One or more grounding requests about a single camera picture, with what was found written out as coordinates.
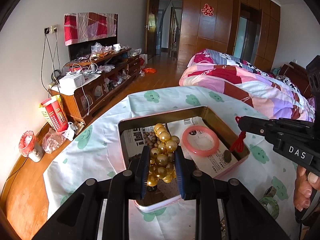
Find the right hand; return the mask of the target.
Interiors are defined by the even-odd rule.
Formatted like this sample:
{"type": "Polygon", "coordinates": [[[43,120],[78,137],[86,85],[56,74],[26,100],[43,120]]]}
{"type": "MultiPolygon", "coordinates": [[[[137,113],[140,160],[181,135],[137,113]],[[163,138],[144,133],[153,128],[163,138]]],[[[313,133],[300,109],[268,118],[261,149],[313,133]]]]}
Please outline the right hand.
{"type": "Polygon", "coordinates": [[[319,191],[319,176],[312,172],[308,173],[306,168],[298,165],[293,197],[294,206],[298,211],[310,206],[313,190],[319,191]]]}

